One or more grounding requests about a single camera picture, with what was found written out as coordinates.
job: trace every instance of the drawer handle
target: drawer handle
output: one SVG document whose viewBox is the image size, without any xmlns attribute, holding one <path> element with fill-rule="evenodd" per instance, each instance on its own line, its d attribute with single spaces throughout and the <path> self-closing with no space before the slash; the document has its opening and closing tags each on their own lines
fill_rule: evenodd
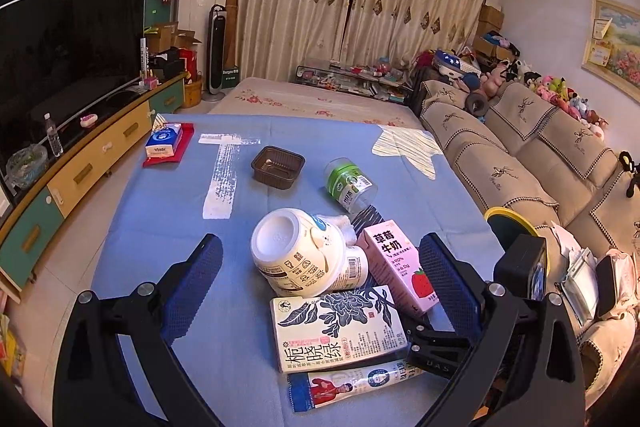
<svg viewBox="0 0 640 427">
<path fill-rule="evenodd" d="M 65 204 L 65 200 L 62 199 L 62 196 L 60 196 L 60 192 L 57 188 L 54 188 L 51 191 L 51 195 L 56 199 L 57 204 Z"/>
<path fill-rule="evenodd" d="M 130 134 L 133 133 L 133 131 L 135 131 L 137 128 L 138 128 L 138 122 L 131 124 L 131 126 L 125 132 L 123 132 L 124 137 L 128 138 Z"/>
<path fill-rule="evenodd" d="M 79 185 L 80 182 L 84 180 L 87 174 L 89 174 L 89 172 L 91 172 L 93 169 L 94 169 L 94 166 L 91 165 L 91 163 L 87 163 L 86 167 L 82 169 L 80 172 L 78 172 L 78 175 L 74 178 L 76 185 Z"/>
<path fill-rule="evenodd" d="M 31 229 L 31 232 L 29 232 L 29 235 L 24 240 L 24 243 L 22 244 L 22 251 L 24 253 L 29 253 L 31 248 L 33 248 L 34 243 L 38 240 L 39 236 L 40 236 L 40 226 L 36 225 Z"/>
</svg>

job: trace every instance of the beige sofa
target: beige sofa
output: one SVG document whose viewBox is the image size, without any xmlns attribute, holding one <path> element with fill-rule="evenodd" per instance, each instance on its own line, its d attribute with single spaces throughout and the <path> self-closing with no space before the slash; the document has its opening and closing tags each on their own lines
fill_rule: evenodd
<svg viewBox="0 0 640 427">
<path fill-rule="evenodd" d="M 632 253 L 640 194 L 626 197 L 631 175 L 616 154 L 585 127 L 522 84 L 503 84 L 486 124 L 464 111 L 466 94 L 437 80 L 423 83 L 420 121 L 433 134 L 481 212 L 504 206 L 522 214 L 546 238 L 556 291 L 568 267 L 551 223 L 565 227 L 599 260 L 610 248 Z M 580 344 L 587 407 L 612 380 L 636 331 L 627 313 L 583 327 L 565 303 Z"/>
</svg>

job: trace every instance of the white box with floral print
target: white box with floral print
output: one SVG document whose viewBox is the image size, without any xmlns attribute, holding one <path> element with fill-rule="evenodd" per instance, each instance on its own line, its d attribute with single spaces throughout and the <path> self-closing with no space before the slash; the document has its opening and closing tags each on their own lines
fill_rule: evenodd
<svg viewBox="0 0 640 427">
<path fill-rule="evenodd" d="M 407 346 L 388 286 L 273 299 L 271 317 L 283 373 L 324 371 Z"/>
</svg>

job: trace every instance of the tile floor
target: tile floor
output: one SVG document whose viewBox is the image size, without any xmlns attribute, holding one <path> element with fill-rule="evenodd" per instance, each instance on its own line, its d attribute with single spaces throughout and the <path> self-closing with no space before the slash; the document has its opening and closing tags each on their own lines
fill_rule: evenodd
<svg viewBox="0 0 640 427">
<path fill-rule="evenodd" d="M 215 102 L 178 110 L 187 114 L 209 112 Z M 22 387 L 31 408 L 49 426 L 53 382 L 60 344 L 76 296 L 91 287 L 95 267 L 111 219 L 146 138 L 132 147 L 92 187 L 47 246 L 35 267 L 37 280 L 22 292 L 20 305 L 8 306 L 8 315 L 27 348 Z"/>
</svg>

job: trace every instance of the drawer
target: drawer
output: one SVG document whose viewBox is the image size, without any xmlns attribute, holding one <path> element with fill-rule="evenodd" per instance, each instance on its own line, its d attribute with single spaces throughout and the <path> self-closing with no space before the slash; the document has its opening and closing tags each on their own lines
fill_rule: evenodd
<svg viewBox="0 0 640 427">
<path fill-rule="evenodd" d="M 151 122 L 156 114 L 174 112 L 184 103 L 184 81 L 176 82 L 149 99 Z"/>
<path fill-rule="evenodd" d="M 60 212 L 76 204 L 118 159 L 151 130 L 148 105 L 142 103 L 84 147 L 47 184 Z"/>
<path fill-rule="evenodd" d="M 45 187 L 9 232 L 0 247 L 0 266 L 20 288 L 24 288 L 31 269 L 63 221 Z"/>
</svg>

